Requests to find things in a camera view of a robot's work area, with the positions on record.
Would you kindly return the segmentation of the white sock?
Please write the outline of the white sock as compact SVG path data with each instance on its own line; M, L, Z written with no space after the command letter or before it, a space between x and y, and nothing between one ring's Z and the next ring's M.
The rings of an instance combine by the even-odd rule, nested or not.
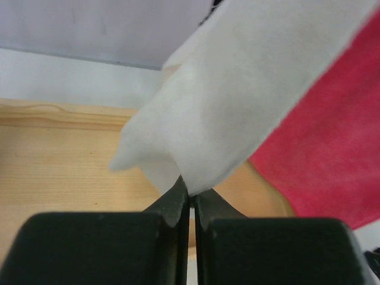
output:
M191 195L240 166L345 50L378 1L224 1L123 127L109 169Z

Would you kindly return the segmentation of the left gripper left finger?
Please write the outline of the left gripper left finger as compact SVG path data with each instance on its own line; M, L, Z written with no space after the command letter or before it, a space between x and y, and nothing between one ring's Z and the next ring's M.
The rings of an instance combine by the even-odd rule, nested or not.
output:
M190 203L179 178L141 212L50 212L19 229L2 284L185 284Z

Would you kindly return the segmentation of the wooden clothes rack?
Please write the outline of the wooden clothes rack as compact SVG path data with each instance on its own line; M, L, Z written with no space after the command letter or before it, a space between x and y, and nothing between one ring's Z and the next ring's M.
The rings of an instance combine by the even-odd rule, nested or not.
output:
M164 192L142 168L106 168L130 116L117 108L1 100L1 266L19 229L35 214L141 212ZM196 277L189 219L185 284Z

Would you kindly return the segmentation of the pink towel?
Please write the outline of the pink towel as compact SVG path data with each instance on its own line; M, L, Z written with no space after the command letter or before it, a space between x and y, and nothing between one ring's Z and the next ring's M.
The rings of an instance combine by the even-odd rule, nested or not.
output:
M379 14L250 161L298 216L379 219Z

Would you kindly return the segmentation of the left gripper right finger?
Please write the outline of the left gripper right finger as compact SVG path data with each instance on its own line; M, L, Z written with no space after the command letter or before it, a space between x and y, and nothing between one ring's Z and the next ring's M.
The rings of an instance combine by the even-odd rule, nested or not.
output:
M334 218L249 218L216 191L193 200L199 284L373 284L350 229Z

